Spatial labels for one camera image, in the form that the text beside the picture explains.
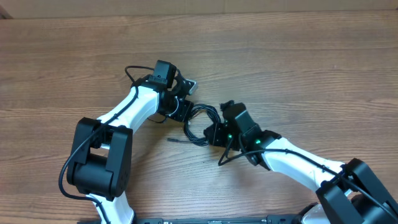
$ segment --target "white robotic arm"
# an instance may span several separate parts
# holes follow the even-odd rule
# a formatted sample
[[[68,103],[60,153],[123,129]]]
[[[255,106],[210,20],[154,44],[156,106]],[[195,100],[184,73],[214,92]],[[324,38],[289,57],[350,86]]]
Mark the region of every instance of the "white robotic arm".
[[[197,88],[196,81],[184,79],[180,71],[168,62],[158,61],[155,69],[126,67],[129,75],[127,68],[146,68],[154,73],[135,81],[128,96],[109,113],[97,119],[83,118],[79,121],[72,156],[66,163],[68,183],[75,185],[87,198],[93,198],[102,224],[130,224],[134,219],[134,211],[124,192],[131,168],[132,135],[155,113],[185,121],[193,106],[185,97]],[[177,84],[171,90],[174,80]],[[84,144],[93,133],[96,134],[90,137],[90,145]],[[109,149],[108,158],[91,154],[91,147]],[[63,188],[61,191],[65,196],[75,198],[66,194]]]
[[[177,81],[177,85],[169,91],[173,80]],[[68,165],[68,183],[75,185],[80,193],[86,195],[86,199],[89,198],[93,201],[101,217],[101,224],[137,224],[134,211],[129,206],[124,192],[131,168],[132,135],[154,113],[160,113],[176,121],[187,122],[193,103],[185,100],[185,97],[191,95],[197,88],[195,81],[184,79],[175,66],[162,61],[157,62],[153,75],[140,79],[136,86],[138,87],[132,86],[130,94],[109,113],[98,119],[83,118],[79,121],[71,157],[65,163]],[[395,216],[386,215],[388,213],[386,209],[397,212],[398,205],[370,168],[362,161],[353,159],[350,163],[343,164],[324,159],[294,146],[288,139],[282,138],[277,133],[261,131],[259,125],[248,115],[246,107],[242,103],[234,104],[233,101],[230,101],[221,104],[221,110],[224,124],[219,123],[221,120],[217,119],[218,121],[214,121],[216,123],[204,132],[205,139],[210,144],[227,146],[219,161],[219,166],[234,159],[227,157],[228,160],[222,162],[230,148],[241,150],[242,154],[236,156],[235,159],[246,156],[249,162],[255,166],[260,164],[268,170],[291,177],[316,192],[321,204],[326,205],[325,208],[317,205],[306,210],[301,214],[298,223],[351,224],[362,223],[362,221],[364,223],[392,223],[391,217],[394,219]],[[89,136],[97,132],[98,134],[92,141],[86,144]],[[109,149],[108,158],[91,154],[91,147]],[[359,198],[351,203],[346,198],[351,193],[351,187],[341,182],[341,179],[348,181],[349,178],[355,180],[358,185],[364,186],[377,201],[384,204],[380,206],[376,203],[377,206],[375,206],[368,201],[369,197]],[[60,190],[65,196],[77,199],[77,196],[66,194],[61,187]],[[143,223],[158,224],[159,220],[162,219]],[[236,219],[226,219],[225,221],[174,220],[173,222],[202,224],[234,223],[235,221]],[[258,223],[253,219],[237,222]],[[260,219],[259,222],[264,224],[291,223],[278,216],[277,218],[266,217],[266,219]]]
[[[321,158],[300,149],[290,143],[286,138],[274,140],[266,147],[266,149],[290,149],[291,151],[298,152],[319,164],[325,165],[336,173],[341,172],[341,165],[344,164],[342,162]],[[319,167],[316,167],[305,159],[293,154],[285,154],[283,152],[265,152],[262,153],[262,158],[270,170],[285,174],[314,192],[320,188],[323,181],[334,178],[334,175],[321,170]]]

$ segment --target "black bracket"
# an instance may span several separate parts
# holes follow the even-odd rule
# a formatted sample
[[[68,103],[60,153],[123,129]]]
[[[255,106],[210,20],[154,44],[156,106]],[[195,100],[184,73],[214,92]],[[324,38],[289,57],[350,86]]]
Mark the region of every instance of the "black bracket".
[[[340,175],[351,179],[392,213],[397,214],[397,202],[366,163],[353,159],[347,165],[343,165]],[[344,194],[348,189],[351,188],[346,186],[339,177],[334,177],[330,181],[322,182],[321,187],[316,191],[330,223],[395,223],[384,210],[362,194],[350,201]]]
[[[226,147],[231,141],[231,149],[242,152],[265,149],[270,143],[282,136],[273,131],[261,131],[260,126],[253,121],[243,103],[230,100],[220,104],[224,123],[212,124],[204,130],[204,135],[211,145]],[[248,161],[256,166],[268,169],[261,153],[247,155]]]
[[[185,97],[196,90],[197,83],[182,77],[175,65],[158,60],[153,75],[138,79],[136,83],[160,94],[159,114],[178,122],[188,119],[187,114],[191,111],[193,103],[185,100]]]
[[[101,121],[82,118],[75,131],[72,151],[101,126]],[[90,153],[90,148],[109,144],[108,158]],[[81,194],[96,194],[113,200],[127,187],[131,168],[132,129],[107,125],[104,131],[83,146],[69,163],[67,181]]]

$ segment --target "wood grain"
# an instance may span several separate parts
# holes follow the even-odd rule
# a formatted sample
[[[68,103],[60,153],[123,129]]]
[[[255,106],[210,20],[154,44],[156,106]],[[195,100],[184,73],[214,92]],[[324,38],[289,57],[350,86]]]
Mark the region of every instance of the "wood grain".
[[[158,59],[198,81],[192,101],[242,101],[301,148],[363,159],[398,198],[397,11],[3,20],[0,30],[0,223],[97,218],[57,186],[75,125],[127,95],[126,65]],[[209,123],[201,114],[192,127]],[[220,148],[166,138],[185,139],[182,125],[147,121],[134,135],[127,197],[138,217],[296,213],[317,201],[245,159],[217,167]]]
[[[394,10],[398,0],[0,0],[15,19]]]

